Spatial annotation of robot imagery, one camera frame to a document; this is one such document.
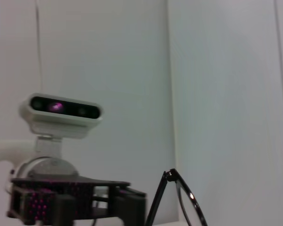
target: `eyeglass temple arm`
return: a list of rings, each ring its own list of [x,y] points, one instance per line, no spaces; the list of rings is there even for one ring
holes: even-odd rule
[[[160,183],[158,185],[157,191],[155,193],[154,200],[153,200],[153,203],[151,205],[150,212],[148,214],[145,226],[152,226],[153,225],[153,221],[154,221],[154,218],[156,216],[158,206],[160,204],[162,195],[165,191],[165,188],[166,188],[168,181],[176,181],[176,174],[172,175],[172,173],[171,173],[172,170],[170,170],[169,172],[164,172],[162,177],[161,177],[161,180],[160,180]]]

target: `white camera housing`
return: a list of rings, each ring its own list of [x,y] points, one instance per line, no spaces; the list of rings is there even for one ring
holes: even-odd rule
[[[41,100],[41,102],[44,101],[44,105],[49,102],[58,104],[53,106],[54,109],[58,109],[59,106],[62,108],[63,105],[68,105],[68,107],[70,105],[72,107],[69,107],[68,110],[74,112],[74,115],[52,112],[48,109],[48,106],[45,109],[42,103],[38,103],[38,106],[42,106],[40,109],[33,107],[33,100],[36,98]],[[77,111],[85,110],[84,108],[87,108],[87,110],[95,109],[96,117],[78,116]],[[28,123],[32,133],[48,135],[54,138],[84,138],[90,129],[100,123],[103,115],[103,109],[98,104],[40,93],[30,95],[20,105],[19,112],[21,117]]]

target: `black eyeglass frame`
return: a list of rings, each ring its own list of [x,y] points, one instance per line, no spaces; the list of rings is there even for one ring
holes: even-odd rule
[[[201,210],[194,194],[192,193],[192,191],[190,190],[190,188],[188,187],[188,185],[186,184],[186,182],[180,176],[180,174],[177,172],[176,169],[171,169],[170,171],[163,173],[163,176],[162,176],[160,183],[158,185],[153,203],[151,205],[145,226],[152,226],[153,225],[153,221],[154,221],[154,218],[156,216],[158,206],[160,204],[162,195],[164,193],[164,190],[165,190],[168,182],[175,182],[176,183],[176,189],[177,189],[177,195],[178,195],[179,203],[180,203],[180,206],[183,210],[183,215],[184,215],[184,218],[186,219],[186,221],[188,223],[188,226],[192,226],[192,224],[190,223],[190,220],[188,218],[188,215],[187,215],[186,210],[185,210],[184,205],[183,205],[181,189],[183,189],[184,192],[189,197],[189,200],[191,201],[191,203],[192,203],[192,205],[193,205],[193,207],[194,207],[194,209],[195,209],[195,211],[198,215],[198,218],[200,220],[201,225],[202,226],[208,226],[207,222],[204,218],[204,215],[202,213],[202,210]]]

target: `eyeglasses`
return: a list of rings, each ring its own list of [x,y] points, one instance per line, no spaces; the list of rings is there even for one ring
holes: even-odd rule
[[[184,201],[183,201],[183,198],[182,198],[181,190],[183,190],[187,194],[187,196],[188,196],[187,202],[191,203],[193,210],[196,213],[193,216],[193,220],[198,221],[201,226],[208,226],[207,222],[204,218],[204,215],[202,213],[202,210],[201,210],[194,194],[189,189],[188,185],[186,184],[186,182],[180,176],[180,174],[177,172],[176,169],[171,169],[168,172],[164,172],[164,174],[163,174],[163,176],[160,180],[159,186],[157,188],[153,203],[151,205],[150,212],[149,212],[149,215],[147,217],[145,226],[152,226],[153,225],[153,221],[154,221],[159,203],[161,201],[162,195],[164,193],[164,190],[165,190],[168,182],[175,182],[176,183],[176,189],[177,189],[177,195],[178,195],[179,203],[180,203],[181,209],[183,211],[184,218],[186,219],[186,221],[188,223],[188,226],[194,226],[194,225],[191,224],[191,221],[188,217],[188,213],[187,213],[187,211],[184,207]]]

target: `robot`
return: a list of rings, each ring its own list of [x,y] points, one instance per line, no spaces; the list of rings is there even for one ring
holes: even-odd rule
[[[10,194],[7,217],[24,225],[72,226],[75,220],[119,217],[125,226],[152,226],[168,181],[176,182],[184,216],[180,188],[189,196],[202,226],[202,211],[175,169],[164,172],[147,220],[145,193],[129,182],[95,180],[80,176],[62,159],[63,138],[84,138],[103,117],[100,105],[40,93],[32,94],[19,108],[20,116],[37,135],[35,141],[0,142],[0,161],[13,165],[5,190]],[[107,203],[100,208],[99,202]]]

